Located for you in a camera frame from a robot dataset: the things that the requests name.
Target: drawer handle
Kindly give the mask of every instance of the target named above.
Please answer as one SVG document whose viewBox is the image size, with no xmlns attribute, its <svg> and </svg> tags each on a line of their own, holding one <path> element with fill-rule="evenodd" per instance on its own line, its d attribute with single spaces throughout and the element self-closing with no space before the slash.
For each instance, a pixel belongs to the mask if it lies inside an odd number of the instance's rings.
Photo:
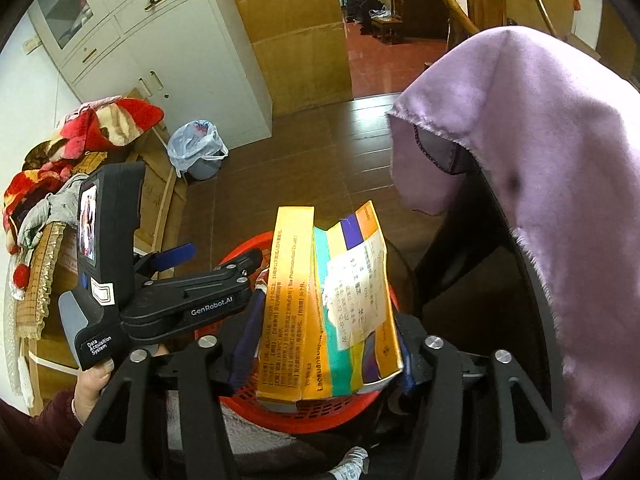
<svg viewBox="0 0 640 480">
<path fill-rule="evenodd" d="M 91 52 L 89 52 L 86 57 L 82 60 L 83 63 L 86 63 L 87 61 L 89 61 L 89 58 L 95 54 L 96 52 L 98 52 L 97 48 L 94 48 Z"/>
<path fill-rule="evenodd" d="M 149 0 L 148 6 L 145 7 L 145 12 L 152 10 L 157 4 L 164 2 L 165 0 Z"/>
<path fill-rule="evenodd" d="M 158 77 L 158 74 L 156 74 L 156 71 L 150 70 L 149 73 L 151 74 L 151 77 L 154 78 L 158 83 L 158 90 L 162 90 L 162 87 L 164 87 L 164 85 L 162 84 L 162 81 L 160 81 L 160 78 Z"/>
<path fill-rule="evenodd" d="M 145 89 L 146 95 L 151 97 L 153 94 L 151 93 L 151 90 L 149 90 L 149 87 L 146 85 L 145 80 L 140 78 L 140 79 L 138 79 L 138 81 L 140 81 L 140 84 L 142 85 L 142 88 Z"/>
</svg>

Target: wooden stool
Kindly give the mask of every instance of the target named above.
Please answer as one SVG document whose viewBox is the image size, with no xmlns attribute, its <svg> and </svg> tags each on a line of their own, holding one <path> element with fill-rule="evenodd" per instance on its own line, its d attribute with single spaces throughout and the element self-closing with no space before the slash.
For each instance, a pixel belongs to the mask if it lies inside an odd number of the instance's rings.
<svg viewBox="0 0 640 480">
<path fill-rule="evenodd" d="M 391 0 L 391 16 L 371 19 L 373 37 L 380 38 L 382 43 L 386 43 L 387 38 L 391 44 L 402 43 L 402 37 L 404 36 L 404 23 L 402 22 L 403 9 L 404 0 Z"/>
</svg>

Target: trash bin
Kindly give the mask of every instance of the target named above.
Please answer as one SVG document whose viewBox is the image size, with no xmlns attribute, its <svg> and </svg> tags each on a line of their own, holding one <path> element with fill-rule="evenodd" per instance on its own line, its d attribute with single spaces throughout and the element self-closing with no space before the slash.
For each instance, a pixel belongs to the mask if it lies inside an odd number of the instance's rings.
<svg viewBox="0 0 640 480">
<path fill-rule="evenodd" d="M 166 150 L 178 176 L 188 171 L 196 180 L 214 176 L 229 154 L 215 124 L 209 121 L 191 121 L 178 128 Z"/>
</svg>

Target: pink cloth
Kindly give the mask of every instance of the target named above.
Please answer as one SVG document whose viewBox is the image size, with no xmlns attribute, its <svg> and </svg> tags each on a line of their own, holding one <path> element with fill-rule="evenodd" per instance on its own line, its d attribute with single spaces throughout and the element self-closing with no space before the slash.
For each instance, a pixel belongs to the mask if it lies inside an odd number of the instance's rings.
<svg viewBox="0 0 640 480">
<path fill-rule="evenodd" d="M 58 128 L 64 126 L 71 119 L 77 119 L 82 112 L 85 110 L 97 110 L 98 108 L 102 108 L 103 106 L 110 105 L 118 100 L 122 99 L 121 95 L 114 95 L 113 97 L 105 97 L 104 99 L 98 99 L 97 101 L 89 101 L 87 103 L 82 103 L 78 108 L 73 110 L 71 113 L 68 113 L 63 118 L 58 121 Z"/>
<path fill-rule="evenodd" d="M 490 175 L 550 300 L 564 434 L 583 478 L 599 478 L 640 418 L 640 94 L 559 40 L 501 27 L 431 66 L 390 115 L 409 206 L 440 212 L 462 179 L 426 158 L 414 124 Z"/>
</svg>

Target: red tile floor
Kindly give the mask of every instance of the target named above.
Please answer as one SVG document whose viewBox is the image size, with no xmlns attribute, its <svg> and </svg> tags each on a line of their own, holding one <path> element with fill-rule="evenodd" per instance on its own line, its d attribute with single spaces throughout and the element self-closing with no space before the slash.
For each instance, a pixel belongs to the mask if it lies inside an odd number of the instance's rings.
<svg viewBox="0 0 640 480">
<path fill-rule="evenodd" d="M 439 60 L 446 40 L 405 38 L 404 43 L 384 44 L 360 34 L 359 23 L 345 23 L 353 97 L 404 91 L 424 70 L 426 62 Z"/>
</svg>

